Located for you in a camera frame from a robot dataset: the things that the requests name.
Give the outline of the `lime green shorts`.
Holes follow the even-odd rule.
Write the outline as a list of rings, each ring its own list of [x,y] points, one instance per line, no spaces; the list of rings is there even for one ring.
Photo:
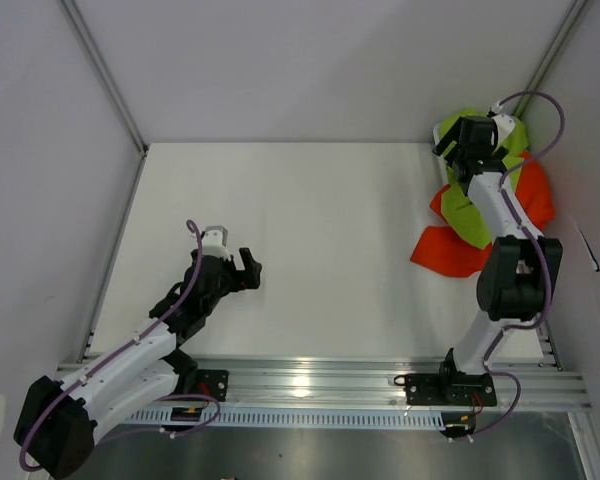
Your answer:
[[[503,159],[506,169],[513,168],[523,161],[522,154],[529,145],[524,123],[517,117],[514,119],[516,127],[503,143],[509,150],[509,154]],[[449,188],[441,196],[441,215],[463,241],[484,250],[491,243],[491,234],[478,209],[463,193],[449,166],[447,175]]]

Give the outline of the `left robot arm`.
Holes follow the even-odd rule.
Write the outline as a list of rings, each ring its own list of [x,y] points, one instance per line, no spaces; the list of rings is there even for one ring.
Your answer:
[[[60,380],[36,380],[14,431],[21,468],[64,479],[111,430],[148,404],[163,398],[212,402],[212,396],[196,392],[198,364],[182,346],[205,326],[221,299],[260,287],[261,263],[246,247],[239,255],[241,268],[232,257],[193,250],[182,281],[129,339]]]

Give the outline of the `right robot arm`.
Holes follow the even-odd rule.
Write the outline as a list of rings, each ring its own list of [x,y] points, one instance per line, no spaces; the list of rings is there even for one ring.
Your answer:
[[[516,198],[503,145],[514,128],[506,114],[461,116],[434,148],[492,237],[476,284],[479,312],[439,368],[436,389],[450,404],[475,394],[485,395],[488,405],[495,403],[493,355],[512,333],[545,320],[553,299],[563,249],[558,240],[544,237]]]

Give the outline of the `orange shorts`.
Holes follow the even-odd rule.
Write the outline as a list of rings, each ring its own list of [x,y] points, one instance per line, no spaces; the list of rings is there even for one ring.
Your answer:
[[[555,217],[549,183],[541,165],[530,162],[510,175],[515,196],[528,218],[540,230]],[[468,278],[484,267],[491,252],[491,236],[477,208],[463,194],[452,174],[430,202],[445,222],[428,226],[410,260],[443,276]]]

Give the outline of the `white plastic basket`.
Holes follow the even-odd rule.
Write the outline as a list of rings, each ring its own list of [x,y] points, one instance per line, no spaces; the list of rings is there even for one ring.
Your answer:
[[[438,123],[433,127],[433,139],[434,139],[434,145],[437,145],[440,141],[440,127],[441,124]],[[445,159],[443,156],[435,154],[434,157],[437,160],[437,164],[438,164],[438,168],[440,171],[440,176],[442,179],[442,182],[444,184],[446,184],[448,182],[448,175],[447,175],[447,164],[445,162]]]

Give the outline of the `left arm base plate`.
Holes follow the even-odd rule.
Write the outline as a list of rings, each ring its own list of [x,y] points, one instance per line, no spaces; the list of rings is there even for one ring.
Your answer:
[[[225,402],[230,374],[227,370],[198,369],[181,376],[175,394],[204,394]]]

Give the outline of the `aluminium mounting rail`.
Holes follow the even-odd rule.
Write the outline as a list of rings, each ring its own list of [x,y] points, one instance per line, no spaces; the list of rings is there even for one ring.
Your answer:
[[[375,409],[404,407],[397,375],[433,373],[438,361],[200,356],[203,369],[229,372],[227,405],[262,408]],[[522,391],[518,412],[587,412],[592,408],[583,376],[554,364],[500,364]]]

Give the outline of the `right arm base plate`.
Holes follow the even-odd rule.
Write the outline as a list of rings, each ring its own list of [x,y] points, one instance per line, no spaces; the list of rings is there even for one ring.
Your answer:
[[[397,375],[393,379],[402,387],[407,404],[411,406],[470,407],[473,401],[486,407],[497,405],[497,396],[492,377],[488,374],[454,374],[443,376],[431,373]]]

